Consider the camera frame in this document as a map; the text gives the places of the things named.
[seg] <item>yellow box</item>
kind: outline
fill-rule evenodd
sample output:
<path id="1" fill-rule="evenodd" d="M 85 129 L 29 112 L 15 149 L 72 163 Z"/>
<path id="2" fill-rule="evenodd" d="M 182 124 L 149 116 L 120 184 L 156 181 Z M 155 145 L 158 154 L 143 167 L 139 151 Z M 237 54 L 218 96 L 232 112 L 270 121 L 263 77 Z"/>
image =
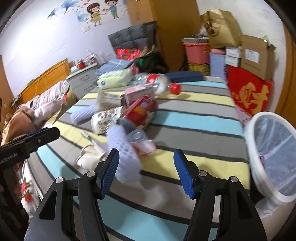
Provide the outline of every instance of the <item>yellow box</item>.
<path id="1" fill-rule="evenodd" d="M 203 75 L 210 75 L 210 63 L 208 64 L 194 64 L 188 62 L 188 69 L 190 71 L 199 71 Z"/>

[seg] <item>blue leaf decal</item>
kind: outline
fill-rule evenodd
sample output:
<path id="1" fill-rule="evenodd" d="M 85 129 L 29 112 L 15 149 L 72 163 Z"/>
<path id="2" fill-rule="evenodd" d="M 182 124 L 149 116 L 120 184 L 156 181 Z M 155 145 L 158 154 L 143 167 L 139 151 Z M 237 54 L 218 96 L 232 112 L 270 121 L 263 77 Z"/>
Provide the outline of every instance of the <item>blue leaf decal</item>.
<path id="1" fill-rule="evenodd" d="M 83 14 L 76 14 L 76 15 L 79 22 L 86 22 L 87 20 L 86 17 L 88 16 L 88 14 L 83 13 Z"/>
<path id="2" fill-rule="evenodd" d="M 59 9 L 58 7 L 55 7 L 54 10 L 48 15 L 47 19 L 51 19 L 52 16 L 56 15 L 55 13 L 58 9 Z"/>
<path id="3" fill-rule="evenodd" d="M 61 8 L 65 8 L 66 9 L 65 13 L 66 13 L 70 7 L 75 7 L 76 3 L 79 3 L 79 1 L 66 0 L 62 3 Z"/>

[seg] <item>wall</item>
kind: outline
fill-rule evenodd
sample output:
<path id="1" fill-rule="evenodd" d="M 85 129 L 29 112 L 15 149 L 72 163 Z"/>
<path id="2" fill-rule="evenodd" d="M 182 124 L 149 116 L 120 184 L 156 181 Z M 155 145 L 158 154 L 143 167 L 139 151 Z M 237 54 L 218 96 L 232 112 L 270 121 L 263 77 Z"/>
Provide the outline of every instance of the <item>wall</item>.
<path id="1" fill-rule="evenodd" d="M 87 50 L 114 57 L 108 35 L 131 25 L 127 15 L 84 33 L 74 11 L 48 20 L 51 11 L 62 3 L 63 0 L 27 0 L 1 32 L 0 55 L 14 95 L 65 58 L 69 62 L 84 58 Z"/>
<path id="2" fill-rule="evenodd" d="M 276 46 L 275 85 L 268 104 L 268 111 L 274 112 L 286 68 L 286 42 L 280 18 L 264 0 L 197 0 L 197 4 L 200 14 L 217 8 L 232 12 L 243 34 L 255 37 L 268 35 L 270 42 Z"/>

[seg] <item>folded blue cloth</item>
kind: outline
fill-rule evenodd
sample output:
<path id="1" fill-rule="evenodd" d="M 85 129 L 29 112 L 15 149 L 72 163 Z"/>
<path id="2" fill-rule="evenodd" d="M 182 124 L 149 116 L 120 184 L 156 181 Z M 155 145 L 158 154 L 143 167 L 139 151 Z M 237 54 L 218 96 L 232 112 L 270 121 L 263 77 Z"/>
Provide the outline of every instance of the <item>folded blue cloth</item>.
<path id="1" fill-rule="evenodd" d="M 131 66 L 133 62 L 134 60 L 128 61 L 124 59 L 114 58 L 102 65 L 95 73 L 97 76 L 100 76 L 101 74 L 110 71 L 126 69 Z"/>
<path id="2" fill-rule="evenodd" d="M 179 71 L 165 74 L 173 83 L 203 81 L 204 76 L 199 71 Z"/>
<path id="3" fill-rule="evenodd" d="M 79 122 L 89 120 L 96 112 L 96 105 L 90 105 L 83 109 L 77 110 L 70 115 L 71 122 L 77 125 Z"/>

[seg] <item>wooden bed frame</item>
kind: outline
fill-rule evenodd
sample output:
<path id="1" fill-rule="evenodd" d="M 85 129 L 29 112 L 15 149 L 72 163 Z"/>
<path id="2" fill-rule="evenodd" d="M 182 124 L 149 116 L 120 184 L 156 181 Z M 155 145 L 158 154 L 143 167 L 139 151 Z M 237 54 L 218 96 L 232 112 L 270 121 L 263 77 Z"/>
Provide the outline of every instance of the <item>wooden bed frame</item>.
<path id="1" fill-rule="evenodd" d="M 69 73 L 70 66 L 68 59 L 58 62 L 27 85 L 27 87 L 21 92 L 21 98 L 17 102 L 17 105 L 27 103 L 29 100 L 42 94 L 59 81 L 65 80 Z"/>

